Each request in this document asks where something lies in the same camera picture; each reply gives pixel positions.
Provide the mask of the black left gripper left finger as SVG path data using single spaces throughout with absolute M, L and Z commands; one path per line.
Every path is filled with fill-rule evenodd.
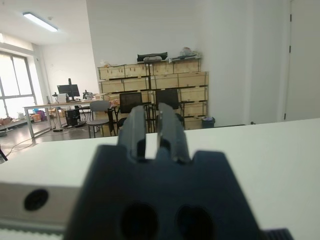
M 145 159 L 146 119 L 142 105 L 133 107 L 120 128 L 117 144 L 125 147 L 128 156 L 136 161 Z

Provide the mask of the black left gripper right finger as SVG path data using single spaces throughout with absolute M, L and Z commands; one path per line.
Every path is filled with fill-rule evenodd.
M 189 163 L 190 155 L 182 123 L 171 106 L 161 102 L 158 104 L 158 110 L 158 149 L 165 148 L 174 162 Z

